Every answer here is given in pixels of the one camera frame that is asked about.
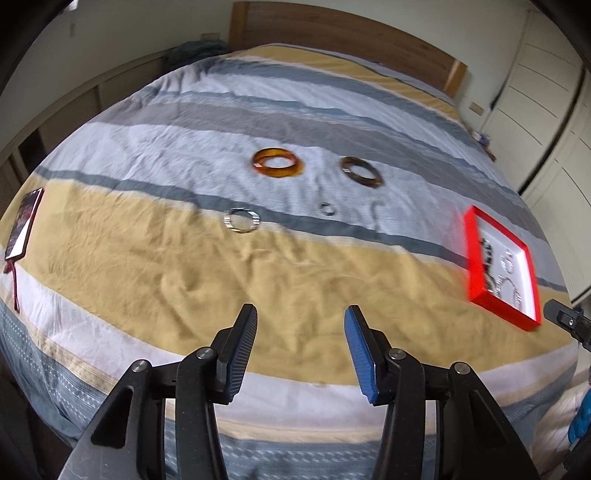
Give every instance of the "metal bolt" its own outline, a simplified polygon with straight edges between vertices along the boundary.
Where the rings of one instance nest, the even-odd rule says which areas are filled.
[[[388,356],[392,360],[403,360],[404,358],[406,358],[406,352],[401,348],[391,348],[388,351]]]
[[[197,350],[197,358],[200,360],[207,360],[208,358],[213,357],[213,348],[209,346],[202,346],[199,350]]]
[[[464,362],[458,362],[453,366],[453,369],[458,372],[460,375],[466,375],[470,373],[470,365],[465,364]]]
[[[135,373],[143,372],[146,368],[148,368],[148,362],[146,360],[136,360],[131,364],[131,369]]]

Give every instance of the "earring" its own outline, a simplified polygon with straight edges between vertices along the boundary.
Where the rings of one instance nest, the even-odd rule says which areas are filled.
[[[509,250],[505,250],[505,255],[501,256],[501,266],[510,275],[514,272],[513,267],[513,254]]]

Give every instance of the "light switch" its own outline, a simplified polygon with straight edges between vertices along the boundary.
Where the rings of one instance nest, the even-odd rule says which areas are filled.
[[[479,116],[484,113],[484,109],[480,105],[478,105],[477,103],[474,103],[474,102],[472,102],[468,108]]]

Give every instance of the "blue gripper pad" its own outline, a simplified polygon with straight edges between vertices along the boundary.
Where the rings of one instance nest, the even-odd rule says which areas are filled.
[[[228,401],[232,401],[242,386],[246,365],[255,341],[257,323],[258,315],[254,305],[244,305],[218,356],[218,361],[225,364],[226,381],[223,395]]]
[[[349,352],[353,359],[353,366],[361,387],[361,393],[373,404],[378,399],[375,363],[351,307],[345,310],[345,336],[349,344]]]

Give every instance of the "bed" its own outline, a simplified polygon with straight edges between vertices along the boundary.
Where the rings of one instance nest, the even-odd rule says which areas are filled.
[[[5,246],[22,195],[45,188],[17,263],[20,312],[12,277],[0,276],[0,348],[37,413],[74,444],[131,362],[178,361],[253,303],[241,392],[216,406],[230,478],[367,478],[385,410],[359,391],[343,334],[345,308],[358,304],[420,361],[471,364],[532,449],[577,345],[550,322],[526,333],[466,300],[466,209],[528,244],[542,303],[569,298],[538,223],[453,105],[466,66],[393,27],[309,5],[237,2],[230,44],[80,127],[0,220]],[[292,151],[303,172],[255,171],[267,147]],[[384,185],[352,181],[345,156]],[[235,207],[256,212],[259,228],[226,228]],[[427,420],[426,478],[431,404]],[[165,425],[173,477],[173,402]]]

